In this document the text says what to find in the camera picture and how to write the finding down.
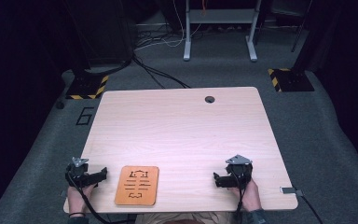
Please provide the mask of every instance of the hole in table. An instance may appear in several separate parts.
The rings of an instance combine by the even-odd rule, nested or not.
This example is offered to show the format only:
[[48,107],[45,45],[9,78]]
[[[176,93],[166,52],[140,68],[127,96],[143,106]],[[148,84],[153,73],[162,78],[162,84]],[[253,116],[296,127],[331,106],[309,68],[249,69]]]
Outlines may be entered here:
[[212,96],[205,97],[205,102],[208,103],[208,104],[213,103],[214,102],[214,97],[212,97]]

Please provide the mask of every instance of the yellow and black hazard tape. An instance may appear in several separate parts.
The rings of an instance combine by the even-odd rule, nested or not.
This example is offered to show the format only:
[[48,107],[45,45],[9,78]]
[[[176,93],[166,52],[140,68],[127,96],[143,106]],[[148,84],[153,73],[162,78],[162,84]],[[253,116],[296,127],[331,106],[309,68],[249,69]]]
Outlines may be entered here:
[[109,78],[109,76],[105,76],[102,79],[101,85],[95,94],[92,94],[92,95],[67,95],[66,99],[73,99],[73,100],[97,99],[103,94],[103,90],[104,90],[104,87],[106,86],[108,78]]
[[268,73],[271,77],[272,85],[275,88],[275,91],[282,91],[281,86],[279,85],[278,79],[274,75],[275,71],[290,71],[288,68],[280,68],[280,69],[269,69]]

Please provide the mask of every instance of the table leg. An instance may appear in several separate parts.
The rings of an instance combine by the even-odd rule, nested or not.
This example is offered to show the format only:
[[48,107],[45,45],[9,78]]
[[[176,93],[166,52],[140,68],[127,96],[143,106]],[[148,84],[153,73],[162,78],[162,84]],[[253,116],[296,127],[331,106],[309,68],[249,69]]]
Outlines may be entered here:
[[185,55],[183,60],[190,61],[191,51],[191,36],[190,36],[190,4],[189,0],[186,0],[186,44],[185,44]]
[[246,44],[248,46],[249,56],[251,58],[251,62],[253,62],[253,63],[257,62],[257,55],[255,54],[255,45],[254,45],[253,40],[254,40],[254,36],[255,36],[255,27],[257,25],[257,18],[258,18],[258,13],[260,11],[260,5],[261,5],[261,0],[257,0],[256,6],[255,6],[255,12],[253,15],[251,33],[246,36]]

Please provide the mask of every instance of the orange card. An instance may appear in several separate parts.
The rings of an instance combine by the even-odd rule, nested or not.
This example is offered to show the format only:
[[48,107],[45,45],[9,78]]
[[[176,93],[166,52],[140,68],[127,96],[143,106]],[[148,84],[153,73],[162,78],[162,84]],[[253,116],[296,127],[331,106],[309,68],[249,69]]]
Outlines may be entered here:
[[118,180],[115,203],[153,205],[156,202],[157,183],[157,166],[124,166]]

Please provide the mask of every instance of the wooden table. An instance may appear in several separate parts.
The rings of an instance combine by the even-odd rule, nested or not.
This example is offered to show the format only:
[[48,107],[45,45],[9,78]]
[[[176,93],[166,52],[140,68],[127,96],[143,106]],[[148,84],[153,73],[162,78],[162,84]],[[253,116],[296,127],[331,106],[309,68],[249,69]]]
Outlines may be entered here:
[[[212,96],[213,103],[205,98]],[[107,91],[81,158],[89,173],[107,167],[93,191],[100,213],[234,211],[238,199],[217,188],[213,172],[227,175],[225,161],[240,154],[253,161],[253,178],[266,210],[297,207],[280,150],[256,88]],[[152,206],[116,205],[122,167],[157,166]],[[67,203],[64,210],[68,212]]]

